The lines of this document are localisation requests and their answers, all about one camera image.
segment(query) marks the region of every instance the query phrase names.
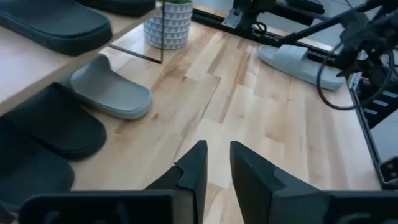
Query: white planter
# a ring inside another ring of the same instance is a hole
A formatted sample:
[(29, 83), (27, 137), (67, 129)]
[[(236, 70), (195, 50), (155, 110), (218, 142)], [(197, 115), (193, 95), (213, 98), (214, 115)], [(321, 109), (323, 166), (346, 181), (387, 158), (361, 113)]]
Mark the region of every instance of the white planter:
[[(187, 44), (193, 3), (165, 4), (164, 49), (175, 50)], [(162, 14), (144, 23), (144, 37), (148, 44), (162, 47)]]

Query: slide sandal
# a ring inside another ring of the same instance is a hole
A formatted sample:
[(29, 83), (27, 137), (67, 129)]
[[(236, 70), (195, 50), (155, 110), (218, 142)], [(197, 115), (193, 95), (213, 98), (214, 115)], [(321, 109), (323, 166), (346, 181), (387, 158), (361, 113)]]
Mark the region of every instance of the slide sandal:
[(155, 9), (155, 0), (76, 0), (78, 3), (123, 16), (141, 17)]
[(71, 56), (97, 49), (112, 38), (106, 17), (73, 0), (0, 1), (0, 26)]
[(68, 92), (51, 84), (4, 117), (59, 156), (79, 160), (103, 146), (106, 131)]
[[(293, 45), (282, 45), (280, 48), (262, 45), (259, 47), (259, 57), (266, 64), (316, 85), (320, 63), (307, 59), (308, 49)], [(338, 90), (345, 82), (344, 77), (337, 77), (340, 70), (326, 67), (321, 76), (321, 87), (327, 90)]]
[(117, 118), (140, 118), (152, 106), (152, 93), (112, 71), (105, 55), (75, 71), (68, 86), (84, 102)]
[(74, 178), (65, 159), (0, 118), (0, 206), (16, 212), (34, 195), (68, 192)]

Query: black wire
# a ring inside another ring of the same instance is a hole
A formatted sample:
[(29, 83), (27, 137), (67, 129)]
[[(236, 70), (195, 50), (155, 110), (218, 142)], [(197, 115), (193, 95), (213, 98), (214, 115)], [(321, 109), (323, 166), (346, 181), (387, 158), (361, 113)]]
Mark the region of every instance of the black wire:
[(267, 25), (263, 22), (258, 22), (256, 21), (254, 23), (254, 25), (257, 25), (259, 30), (260, 30), (260, 34), (264, 37), (267, 34)]
[(330, 57), (330, 55), (339, 47), (341, 46), (341, 42), (336, 45), (333, 50), (328, 52), (328, 55), (325, 57), (325, 59), (323, 59), (323, 62), (321, 64), (321, 67), (318, 70), (317, 73), (317, 92), (319, 94), (319, 97), (321, 98), (321, 100), (328, 105), (329, 107), (336, 109), (336, 110), (353, 110), (356, 108), (359, 108), (361, 106), (366, 106), (369, 103), (372, 103), (377, 97), (379, 97), (380, 94), (382, 94), (382, 92), (384, 91), (384, 89), (386, 88), (386, 86), (388, 85), (391, 76), (393, 74), (394, 71), (394, 62), (395, 62), (395, 58), (394, 58), (394, 53), (392, 52), (392, 50), (388, 50), (387, 54), (389, 57), (389, 68), (388, 68), (388, 72), (387, 72), (387, 77), (384, 80), (384, 83), (382, 84), (382, 86), (378, 89), (377, 92), (375, 92), (375, 94), (373, 94), (371, 97), (369, 97), (368, 99), (364, 100), (363, 102), (361, 102), (360, 105), (353, 105), (353, 106), (336, 106), (332, 103), (330, 103), (324, 96), (322, 89), (321, 89), (321, 75), (322, 75), (322, 71), (323, 68), (325, 68), (326, 62), (328, 61), (328, 58)]
[(353, 6), (349, 3), (348, 0), (346, 0), (346, 2), (347, 2), (348, 6), (349, 6), (350, 8), (353, 8)]
[(268, 36), (267, 36), (267, 29), (268, 29), (268, 27), (267, 27), (267, 25), (266, 25), (265, 23), (263, 23), (263, 22), (256, 21), (256, 22), (254, 22), (253, 24), (258, 26), (258, 28), (259, 28), (259, 30), (260, 30), (260, 35), (261, 35), (261, 37), (268, 38), (268, 39), (274, 39), (274, 40), (283, 38), (283, 37), (268, 37)]

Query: black slide sandal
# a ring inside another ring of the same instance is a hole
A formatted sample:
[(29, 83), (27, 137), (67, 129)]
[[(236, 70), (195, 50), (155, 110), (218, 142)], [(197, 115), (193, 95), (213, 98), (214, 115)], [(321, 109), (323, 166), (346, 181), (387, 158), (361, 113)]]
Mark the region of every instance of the black slide sandal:
[(37, 194), (68, 192), (74, 178), (65, 159), (0, 118), (0, 206), (16, 212)]
[(58, 83), (51, 84), (4, 117), (66, 159), (84, 159), (106, 142), (103, 124), (81, 109), (78, 101)]
[(155, 0), (76, 0), (78, 3), (123, 16), (141, 17), (155, 9)]
[(71, 56), (97, 49), (112, 38), (106, 17), (73, 0), (0, 1), (0, 26)]

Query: gray slide sandal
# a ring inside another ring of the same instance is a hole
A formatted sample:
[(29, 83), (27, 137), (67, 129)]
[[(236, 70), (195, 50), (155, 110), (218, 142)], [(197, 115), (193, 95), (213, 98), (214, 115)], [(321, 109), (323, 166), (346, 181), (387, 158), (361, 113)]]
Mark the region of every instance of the gray slide sandal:
[(140, 118), (152, 106), (150, 90), (112, 71), (105, 55), (75, 71), (68, 85), (83, 101), (117, 118)]
[[(266, 64), (316, 85), (320, 63), (309, 60), (307, 53), (306, 47), (293, 45), (282, 45), (279, 48), (262, 45), (258, 52), (259, 57)], [(336, 68), (325, 67), (321, 76), (321, 87), (327, 90), (338, 90), (345, 82), (344, 77), (337, 77), (339, 73), (340, 70)]]

